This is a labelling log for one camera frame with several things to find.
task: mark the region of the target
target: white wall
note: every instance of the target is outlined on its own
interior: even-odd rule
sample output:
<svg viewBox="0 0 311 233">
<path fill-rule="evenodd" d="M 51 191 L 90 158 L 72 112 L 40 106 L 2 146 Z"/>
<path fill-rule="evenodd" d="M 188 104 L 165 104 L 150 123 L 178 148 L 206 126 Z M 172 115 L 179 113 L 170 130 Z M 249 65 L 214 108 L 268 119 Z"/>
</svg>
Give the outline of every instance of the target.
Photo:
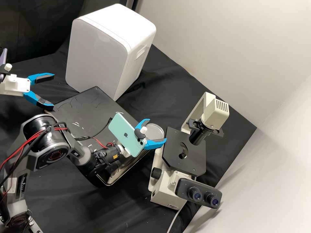
<svg viewBox="0 0 311 233">
<path fill-rule="evenodd" d="M 310 0 L 139 0 L 154 45 L 259 125 L 310 74 Z"/>
<path fill-rule="evenodd" d="M 259 126 L 184 233 L 310 232 L 311 78 Z"/>
</svg>

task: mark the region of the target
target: black fabric surface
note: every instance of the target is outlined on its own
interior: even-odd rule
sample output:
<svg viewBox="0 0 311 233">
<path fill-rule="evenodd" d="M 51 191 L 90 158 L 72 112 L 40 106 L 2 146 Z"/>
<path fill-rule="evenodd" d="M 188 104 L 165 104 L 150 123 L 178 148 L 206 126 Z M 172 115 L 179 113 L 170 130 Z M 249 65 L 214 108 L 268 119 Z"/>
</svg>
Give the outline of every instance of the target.
<svg viewBox="0 0 311 233">
<path fill-rule="evenodd" d="M 69 36 L 83 2 L 0 0 L 0 47 L 8 48 L 7 62 L 54 53 Z"/>
<path fill-rule="evenodd" d="M 65 82 L 67 45 L 55 54 L 13 64 L 12 73 L 27 77 L 51 72 L 55 79 L 32 90 L 56 103 L 77 92 Z M 179 129 L 194 105 L 208 91 L 156 47 L 152 46 L 141 75 L 119 103 L 136 120 L 151 118 L 163 129 Z M 42 112 L 22 97 L 0 97 L 0 161 L 16 138 L 20 124 Z M 198 181 L 215 186 L 255 126 L 234 109 L 223 126 L 225 138 L 209 137 L 207 172 Z M 145 156 L 113 186 L 97 189 L 68 160 L 31 174 L 26 202 L 45 233 L 166 232 L 176 211 L 151 203 L 148 182 L 153 156 Z M 198 206 L 187 203 L 171 232 L 182 232 Z"/>
</svg>

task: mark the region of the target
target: white container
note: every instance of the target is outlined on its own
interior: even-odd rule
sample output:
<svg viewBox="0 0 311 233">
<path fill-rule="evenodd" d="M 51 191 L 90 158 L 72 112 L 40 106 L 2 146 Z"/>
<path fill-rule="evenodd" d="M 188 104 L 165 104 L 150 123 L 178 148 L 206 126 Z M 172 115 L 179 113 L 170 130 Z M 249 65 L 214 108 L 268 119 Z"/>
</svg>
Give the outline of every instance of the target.
<svg viewBox="0 0 311 233">
<path fill-rule="evenodd" d="M 114 4 L 72 23 L 66 82 L 79 92 L 98 86 L 117 100 L 138 78 L 156 27 Z"/>
</svg>

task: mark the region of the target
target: mint green iphone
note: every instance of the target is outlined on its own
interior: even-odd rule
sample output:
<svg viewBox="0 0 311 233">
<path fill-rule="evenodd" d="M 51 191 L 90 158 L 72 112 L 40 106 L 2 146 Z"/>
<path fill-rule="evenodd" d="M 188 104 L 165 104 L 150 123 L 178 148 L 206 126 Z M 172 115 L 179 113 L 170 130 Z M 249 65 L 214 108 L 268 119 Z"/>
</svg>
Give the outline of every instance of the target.
<svg viewBox="0 0 311 233">
<path fill-rule="evenodd" d="M 146 139 L 139 140 L 134 127 L 122 116 L 117 113 L 111 120 L 108 129 L 122 143 L 125 150 L 133 157 L 139 155 L 146 145 Z"/>
</svg>

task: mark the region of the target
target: red cable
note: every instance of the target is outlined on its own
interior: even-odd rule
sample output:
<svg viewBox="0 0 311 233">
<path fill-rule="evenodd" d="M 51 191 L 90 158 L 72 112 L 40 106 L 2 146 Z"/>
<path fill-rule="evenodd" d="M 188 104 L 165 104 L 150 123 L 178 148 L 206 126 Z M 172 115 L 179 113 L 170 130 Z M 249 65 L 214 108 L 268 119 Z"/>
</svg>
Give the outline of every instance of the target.
<svg viewBox="0 0 311 233">
<path fill-rule="evenodd" d="M 95 141 L 97 141 L 97 143 L 102 147 L 102 148 L 105 148 L 105 149 L 108 149 L 108 147 L 104 146 L 97 138 L 94 138 L 92 137 Z"/>
<path fill-rule="evenodd" d="M 67 128 L 61 128 L 61 127 L 56 127 L 55 130 L 66 130 Z M 18 151 L 20 151 L 21 149 L 23 149 L 25 147 L 25 145 L 27 145 L 29 142 L 31 142 L 32 140 L 36 139 L 37 137 L 39 137 L 39 135 L 43 132 L 43 130 L 38 131 L 37 133 L 35 133 L 33 136 L 31 136 L 27 141 L 25 141 L 16 151 L 14 151 L 6 160 L 3 161 L 3 163 L 0 165 L 0 171 L 2 169 L 2 167 L 4 166 L 4 164 L 9 161 L 11 158 L 13 158 Z"/>
<path fill-rule="evenodd" d="M 23 149 L 20 151 L 19 156 L 18 156 L 18 158 L 16 159 L 16 161 L 15 161 L 13 167 L 15 166 L 17 160 L 18 160 L 18 159 L 20 158 L 20 156 L 22 155 Z M 12 181 L 12 179 L 13 179 L 13 174 L 12 174 L 12 176 L 11 176 L 11 186 L 10 186 L 10 188 L 4 193 L 3 198 L 1 199 L 0 203 L 3 202 L 3 200 L 4 200 L 5 197 L 7 196 L 7 193 L 8 193 L 8 192 L 11 190 L 11 188 L 12 188 L 12 186 L 13 186 L 13 181 Z"/>
</svg>

